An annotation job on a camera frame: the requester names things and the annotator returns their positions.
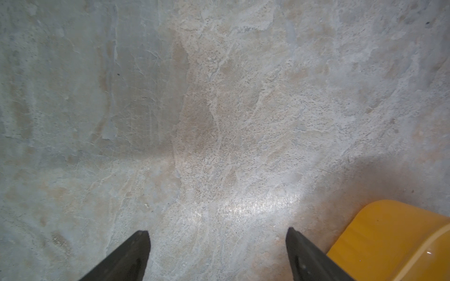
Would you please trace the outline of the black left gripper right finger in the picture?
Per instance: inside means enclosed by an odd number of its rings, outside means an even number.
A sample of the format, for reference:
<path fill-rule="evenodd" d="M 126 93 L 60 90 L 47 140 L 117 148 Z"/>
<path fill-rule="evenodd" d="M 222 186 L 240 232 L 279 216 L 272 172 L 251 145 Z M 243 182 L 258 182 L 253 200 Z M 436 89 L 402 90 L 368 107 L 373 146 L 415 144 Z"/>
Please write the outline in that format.
<path fill-rule="evenodd" d="M 354 281 L 295 228 L 288 229 L 285 243 L 294 281 Z"/>

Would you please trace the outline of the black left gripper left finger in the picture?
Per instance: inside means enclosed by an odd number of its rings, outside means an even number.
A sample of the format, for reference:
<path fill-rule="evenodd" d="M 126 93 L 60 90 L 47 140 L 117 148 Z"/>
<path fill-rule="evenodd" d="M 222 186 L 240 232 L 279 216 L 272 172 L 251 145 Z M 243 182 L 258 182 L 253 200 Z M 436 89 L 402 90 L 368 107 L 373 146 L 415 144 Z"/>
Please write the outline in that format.
<path fill-rule="evenodd" d="M 150 256 L 147 231 L 137 231 L 80 281 L 142 281 Z"/>

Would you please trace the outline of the yellow plastic storage tray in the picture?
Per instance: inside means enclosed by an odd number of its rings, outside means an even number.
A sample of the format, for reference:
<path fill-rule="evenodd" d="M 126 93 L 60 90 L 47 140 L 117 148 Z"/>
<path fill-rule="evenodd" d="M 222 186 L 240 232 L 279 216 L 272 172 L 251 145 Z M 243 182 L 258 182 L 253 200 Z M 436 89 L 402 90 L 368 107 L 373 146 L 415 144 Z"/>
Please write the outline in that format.
<path fill-rule="evenodd" d="M 376 201 L 357 213 L 327 256 L 356 281 L 447 281 L 450 219 Z"/>

